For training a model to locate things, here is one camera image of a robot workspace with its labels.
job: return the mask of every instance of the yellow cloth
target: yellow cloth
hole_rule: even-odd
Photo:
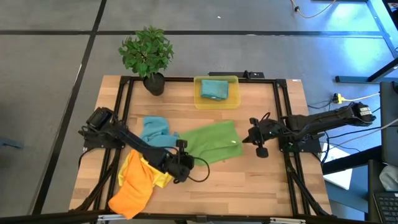
[[[152,195],[154,176],[145,166],[136,150],[127,157],[128,166],[123,171],[124,182],[119,192],[109,200],[109,207],[117,214],[130,219],[141,212]]]
[[[124,171],[126,170],[126,168],[129,165],[129,155],[127,155],[127,158],[124,160],[119,174],[118,174],[118,182],[119,182],[119,186],[123,185],[124,182]],[[154,181],[152,183],[152,186],[155,187],[155,185],[164,188],[169,182],[170,180],[173,179],[173,177],[169,174],[169,173],[162,173],[161,171],[153,168],[151,165],[148,164],[148,161],[146,161],[143,157],[141,157],[141,162],[143,164],[145,164],[147,167],[149,167],[150,171],[152,171],[152,175],[154,176]]]

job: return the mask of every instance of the black plant pot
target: black plant pot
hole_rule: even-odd
[[[161,73],[152,74],[150,78],[144,78],[144,86],[150,93],[159,96],[164,91],[164,76]]]

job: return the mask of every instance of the cable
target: cable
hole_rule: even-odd
[[[343,149],[352,149],[352,150],[356,150],[356,151],[358,151],[358,152],[361,152],[359,149],[356,149],[356,148],[344,147],[344,146],[340,146],[339,144],[331,143],[331,142],[329,142],[329,144],[342,147]]]
[[[398,118],[397,118],[397,119],[395,119],[395,120],[393,120],[393,121],[391,121],[390,123],[388,123],[388,124],[384,125],[383,127],[381,127],[381,128],[378,128],[378,129],[377,129],[377,130],[375,130],[375,131],[372,131],[372,132],[370,132],[370,133],[367,133],[367,134],[364,134],[364,135],[362,135],[362,136],[358,136],[358,137],[355,137],[355,138],[353,138],[353,139],[347,140],[347,141],[345,141],[345,142],[342,142],[342,143],[340,143],[340,145],[342,145],[342,144],[346,144],[347,142],[354,141],[355,139],[359,139],[359,138],[362,138],[362,137],[368,136],[368,135],[370,135],[370,134],[373,134],[373,133],[375,133],[375,132],[381,131],[381,130],[383,130],[384,128],[386,128],[386,127],[388,127],[388,126],[391,126],[392,124],[394,124],[394,123],[395,123],[395,122],[397,122],[397,121],[398,121]]]
[[[328,157],[328,155],[329,155],[329,150],[330,150],[329,135],[328,135],[328,133],[327,133],[326,131],[324,131],[324,133],[325,133],[326,136],[327,136],[326,142],[328,143],[328,148],[327,148],[327,150],[325,151],[325,156],[324,156],[324,158],[323,158],[322,161],[321,161],[321,166],[323,166],[323,164],[325,163],[325,161],[326,161],[326,159],[327,159],[327,157]]]
[[[298,7],[298,6],[296,5],[296,3],[294,2],[294,0],[290,0],[290,1],[291,1],[292,4],[293,4],[294,11],[298,12],[298,13],[300,14],[300,16],[302,16],[304,19],[311,19],[311,18],[314,18],[315,16],[317,16],[317,15],[323,13],[323,12],[324,12],[325,10],[327,10],[332,4],[334,4],[334,3],[336,2],[336,0],[333,0],[333,2],[331,2],[326,8],[324,8],[322,11],[316,13],[316,14],[313,15],[313,16],[304,16],[304,15],[301,13],[301,11],[300,11],[300,7]]]
[[[357,101],[357,100],[363,100],[363,99],[366,99],[366,98],[369,98],[369,97],[372,97],[372,96],[377,96],[377,95],[380,95],[380,93],[375,93],[375,94],[372,94],[372,95],[369,95],[369,96],[359,97],[357,99],[352,99],[352,100],[349,100],[349,99],[346,99],[344,97],[341,97],[341,100],[342,101]]]
[[[270,113],[270,112],[267,112],[267,113],[264,114],[264,116],[261,118],[261,121],[262,121],[263,119],[268,119],[270,115],[271,115],[271,113]]]
[[[179,150],[176,147],[171,147],[171,146],[163,146],[163,147],[156,147],[159,149],[174,149],[176,152],[179,152]]]
[[[190,177],[190,176],[188,176],[188,178],[191,179],[191,180],[194,181],[194,182],[198,182],[198,183],[204,182],[204,181],[207,180],[207,178],[209,178],[209,176],[210,176],[210,166],[209,166],[209,163],[207,163],[206,160],[204,160],[204,159],[202,159],[202,158],[199,158],[199,157],[193,157],[193,158],[194,158],[194,159],[199,159],[200,161],[203,161],[203,162],[206,164],[206,166],[207,166],[207,176],[206,176],[204,179],[202,179],[202,180],[195,180],[194,178],[192,178],[192,177]]]
[[[376,109],[376,110],[372,111],[372,113],[374,113],[374,112],[378,111],[379,109],[380,109],[380,107],[379,107],[378,109]]]
[[[93,150],[94,148],[91,148],[91,149],[87,149],[85,152],[83,152],[83,154],[82,155],[80,155],[80,157],[79,157],[79,163],[78,163],[78,169],[80,168],[80,163],[81,163],[81,159],[83,158],[83,156],[87,153],[87,152],[90,152],[91,150]]]
[[[321,102],[319,102],[319,103],[323,103],[323,102],[328,102],[328,104],[323,105],[323,106],[319,106],[319,107],[317,107],[317,106],[312,106],[312,105],[307,105],[307,106],[308,106],[309,108],[313,108],[313,109],[322,109],[322,108],[324,108],[324,107],[330,106],[330,104],[331,104],[331,100],[324,100],[324,101],[321,101]]]
[[[360,133],[360,132],[363,132],[363,131],[375,130],[375,129],[377,129],[377,128],[381,128],[381,127],[368,128],[368,129],[359,130],[359,131],[352,131],[352,132],[348,132],[348,133],[340,134],[340,135],[337,135],[337,136],[332,136],[332,137],[330,137],[330,138],[338,138],[338,137],[342,137],[342,136],[344,136],[344,135],[347,135],[347,134]]]

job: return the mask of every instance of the yellow plastic bin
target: yellow plastic bin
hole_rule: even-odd
[[[200,96],[202,80],[223,80],[228,81],[228,99],[212,100]],[[241,104],[241,95],[239,94],[239,80],[236,76],[218,76],[218,77],[195,77],[193,79],[193,99],[197,109],[235,109]]]

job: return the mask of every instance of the wooden table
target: wooden table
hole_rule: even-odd
[[[114,108],[119,80],[120,76],[104,76],[96,107]],[[301,81],[287,80],[287,84],[293,114],[308,114]],[[144,116],[163,116],[167,118],[172,133],[184,133],[214,122],[233,120],[236,131],[243,139],[251,127],[250,117],[261,118],[269,111],[270,118],[277,119],[277,112],[272,85],[240,83],[239,89],[241,105],[237,109],[198,110],[193,104],[193,82],[166,82],[161,96],[152,96],[142,82],[134,82],[127,125],[133,133],[140,135]],[[284,105],[282,90],[280,96]],[[155,187],[142,212],[292,216],[287,175],[278,141],[273,139],[265,143],[269,151],[266,159],[256,156],[256,147],[252,144],[243,145],[242,156],[211,164],[210,177],[203,183],[187,180],[180,184],[171,182],[164,189]],[[130,150],[130,147],[122,150],[119,166]],[[100,175],[103,155],[104,150],[97,149],[82,159],[70,208],[79,206],[93,190]],[[307,188],[323,209],[330,213],[319,161],[309,153],[301,153],[301,159]],[[195,166],[191,176],[201,179],[206,173],[206,167]],[[108,186],[104,188],[100,208],[104,208],[107,188]],[[295,188],[298,209],[303,213],[300,191],[297,186]],[[119,186],[116,184],[115,193],[118,190]]]

